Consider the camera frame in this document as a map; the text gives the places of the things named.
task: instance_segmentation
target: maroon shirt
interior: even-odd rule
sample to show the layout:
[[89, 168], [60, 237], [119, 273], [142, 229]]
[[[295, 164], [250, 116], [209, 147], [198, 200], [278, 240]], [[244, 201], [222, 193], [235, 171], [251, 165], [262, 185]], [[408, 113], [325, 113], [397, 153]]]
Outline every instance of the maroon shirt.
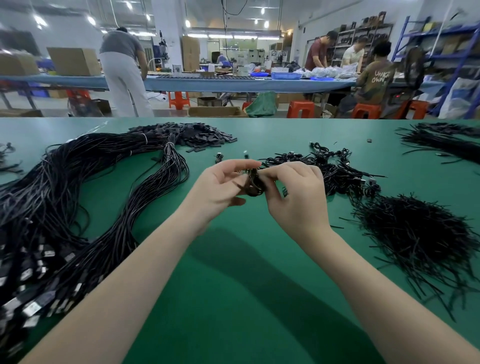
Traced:
[[314, 41], [312, 46], [310, 47], [310, 50], [308, 51], [307, 61], [305, 62], [305, 68], [311, 71], [316, 67], [315, 62], [313, 62], [314, 56], [318, 56], [318, 58], [320, 59], [320, 62], [322, 62], [323, 64], [323, 61], [327, 56], [327, 49], [328, 49], [328, 46], [326, 44], [322, 44], [322, 41], [320, 40], [320, 38]]

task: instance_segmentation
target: left hand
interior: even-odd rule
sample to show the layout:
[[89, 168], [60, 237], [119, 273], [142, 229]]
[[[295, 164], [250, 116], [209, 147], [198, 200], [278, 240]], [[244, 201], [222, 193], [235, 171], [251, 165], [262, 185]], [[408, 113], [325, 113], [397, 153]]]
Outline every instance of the left hand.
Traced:
[[199, 228], [204, 228], [229, 206], [244, 205], [244, 198], [236, 197], [247, 180], [239, 171], [262, 165], [253, 159], [228, 159], [203, 171], [177, 212], [190, 217]]

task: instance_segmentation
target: blue tray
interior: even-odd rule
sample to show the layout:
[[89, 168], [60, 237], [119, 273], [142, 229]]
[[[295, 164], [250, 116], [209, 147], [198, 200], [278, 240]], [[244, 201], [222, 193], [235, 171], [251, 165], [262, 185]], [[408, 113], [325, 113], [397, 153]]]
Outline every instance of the blue tray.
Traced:
[[267, 72], [252, 72], [250, 76], [252, 77], [267, 77], [269, 74]]
[[272, 72], [272, 80], [299, 80], [300, 73]]
[[335, 78], [332, 77], [311, 77], [312, 81], [334, 81]]

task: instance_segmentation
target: green table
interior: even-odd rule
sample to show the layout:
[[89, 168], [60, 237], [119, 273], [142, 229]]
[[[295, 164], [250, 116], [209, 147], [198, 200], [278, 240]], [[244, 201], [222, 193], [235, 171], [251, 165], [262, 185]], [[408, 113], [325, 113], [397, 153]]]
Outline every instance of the green table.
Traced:
[[[2, 119], [7, 135], [25, 165], [34, 165], [40, 150], [84, 133], [104, 119]], [[121, 133], [129, 127], [157, 122], [206, 122], [233, 134], [238, 142], [199, 153], [185, 153], [191, 176], [175, 191], [153, 202], [139, 217], [135, 236], [143, 240], [182, 201], [196, 177], [215, 161], [221, 151], [225, 158], [271, 157], [295, 151], [308, 154], [308, 142], [330, 149], [352, 151], [354, 168], [388, 176], [377, 179], [384, 195], [409, 194], [427, 201], [450, 205], [465, 215], [480, 232], [480, 168], [470, 162], [441, 165], [435, 152], [410, 150], [395, 134], [411, 121], [319, 120], [319, 119], [110, 119], [96, 130]], [[28, 142], [14, 132], [13, 123], [25, 132], [38, 135]], [[33, 159], [25, 156], [36, 154]], [[152, 165], [156, 153], [127, 158], [115, 171], [86, 183], [81, 203], [92, 223], [88, 237], [100, 235], [115, 220], [125, 202], [131, 183]], [[349, 218], [352, 206], [342, 195], [328, 198], [331, 224], [369, 262], [378, 266], [369, 238], [362, 236]], [[479, 261], [474, 259], [474, 270]], [[404, 274], [394, 266], [383, 270], [408, 293], [413, 292]], [[477, 347], [480, 347], [480, 295], [467, 297], [467, 310], [455, 307], [457, 323], [437, 301], [428, 303], [441, 319]], [[38, 341], [55, 320], [44, 320], [33, 335]], [[243, 207], [232, 207], [216, 218], [205, 235], [188, 249], [153, 308], [125, 363], [381, 363], [383, 362], [343, 298], [340, 290], [303, 251], [277, 226], [267, 211], [263, 196], [248, 198]]]

